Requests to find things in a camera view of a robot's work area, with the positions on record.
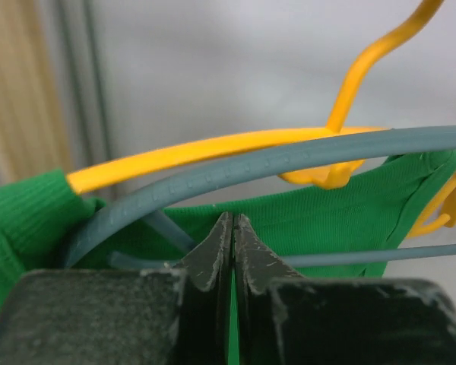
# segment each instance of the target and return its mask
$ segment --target wooden surface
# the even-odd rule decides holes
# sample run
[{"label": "wooden surface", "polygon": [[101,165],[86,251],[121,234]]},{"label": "wooden surface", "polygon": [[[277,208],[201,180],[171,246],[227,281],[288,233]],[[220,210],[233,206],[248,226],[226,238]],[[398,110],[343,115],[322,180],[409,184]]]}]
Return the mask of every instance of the wooden surface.
[{"label": "wooden surface", "polygon": [[71,155],[33,0],[0,0],[0,173],[5,183]]}]

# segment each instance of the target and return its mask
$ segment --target black clamp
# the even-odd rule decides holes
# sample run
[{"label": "black clamp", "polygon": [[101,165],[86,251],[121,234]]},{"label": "black clamp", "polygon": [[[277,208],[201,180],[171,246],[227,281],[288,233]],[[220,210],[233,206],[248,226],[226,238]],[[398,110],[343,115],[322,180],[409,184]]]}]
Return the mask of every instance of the black clamp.
[{"label": "black clamp", "polygon": [[175,268],[25,275],[0,314],[0,364],[225,365],[231,300],[244,365],[456,365],[439,287],[305,278],[229,213]]}]

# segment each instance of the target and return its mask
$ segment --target white wall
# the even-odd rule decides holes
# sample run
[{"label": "white wall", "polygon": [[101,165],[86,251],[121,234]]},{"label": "white wall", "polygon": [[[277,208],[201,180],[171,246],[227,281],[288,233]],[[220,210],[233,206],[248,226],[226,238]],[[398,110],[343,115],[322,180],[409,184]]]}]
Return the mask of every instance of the white wall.
[{"label": "white wall", "polygon": [[[93,2],[116,157],[215,135],[324,125],[356,55],[418,0]],[[369,73],[347,125],[456,125],[456,0]],[[131,181],[123,192],[172,173]],[[188,203],[279,192],[276,177]],[[405,246],[456,243],[456,228]],[[394,262],[456,302],[456,257]]]}]

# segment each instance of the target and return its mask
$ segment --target yellow hanger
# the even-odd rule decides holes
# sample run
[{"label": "yellow hanger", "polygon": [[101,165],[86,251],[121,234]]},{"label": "yellow hanger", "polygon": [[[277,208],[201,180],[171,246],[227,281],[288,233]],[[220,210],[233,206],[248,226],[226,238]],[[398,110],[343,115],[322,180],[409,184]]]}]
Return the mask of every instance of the yellow hanger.
[{"label": "yellow hanger", "polygon": [[[210,138],[149,151],[102,163],[68,175],[68,182],[76,193],[90,192],[120,183],[144,174],[165,170],[217,157],[241,154],[275,145],[310,139],[382,130],[379,127],[343,127],[364,76],[381,57],[418,33],[437,12],[443,0],[423,0],[415,12],[402,25],[377,40],[353,63],[347,73],[325,128],[275,129]],[[281,174],[290,183],[314,183],[326,189],[345,186],[351,174],[364,160],[336,163],[330,167],[316,167]],[[443,203],[442,214],[429,225],[425,221]],[[453,176],[438,195],[428,204],[410,235],[427,234],[443,225],[452,227],[456,222],[456,176]]]},{"label": "yellow hanger", "polygon": [[[347,135],[382,130],[379,127],[345,127],[339,134]],[[331,137],[326,128],[271,129],[268,131],[239,133],[178,144],[148,151],[135,156],[100,163],[69,173],[69,185],[78,194],[120,183],[136,176],[166,170],[172,167],[242,154],[281,144]]]},{"label": "yellow hanger", "polygon": [[[429,224],[426,221],[442,205],[439,216]],[[438,230],[439,228],[454,227],[456,224],[456,171],[448,182],[427,204],[426,208],[417,218],[407,238],[423,236]]]},{"label": "yellow hanger", "polygon": [[[343,128],[356,93],[369,69],[383,56],[415,36],[431,20],[444,0],[423,0],[414,13],[400,26],[366,47],[348,70],[329,115],[326,128],[339,134]],[[326,189],[345,186],[351,174],[363,161],[336,163],[333,166],[316,167],[283,173],[280,177],[289,183],[306,184],[313,176],[312,183]]]}]

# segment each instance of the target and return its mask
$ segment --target green fabric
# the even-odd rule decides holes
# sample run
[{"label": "green fabric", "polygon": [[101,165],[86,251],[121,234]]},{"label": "green fabric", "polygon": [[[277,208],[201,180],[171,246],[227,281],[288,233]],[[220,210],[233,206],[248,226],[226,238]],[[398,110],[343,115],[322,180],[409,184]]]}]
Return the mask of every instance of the green fabric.
[{"label": "green fabric", "polygon": [[[220,213],[249,216],[260,238],[279,255],[396,248],[419,213],[456,170],[456,151],[390,157],[354,176],[342,189],[317,187],[216,205],[166,209],[197,241]],[[54,267],[55,249],[103,203],[83,200],[54,171],[0,188],[0,306],[27,270]],[[78,263],[106,268],[112,249],[149,259],[180,253],[142,222],[112,236]],[[316,277],[380,276],[385,264],[304,268]]]}]

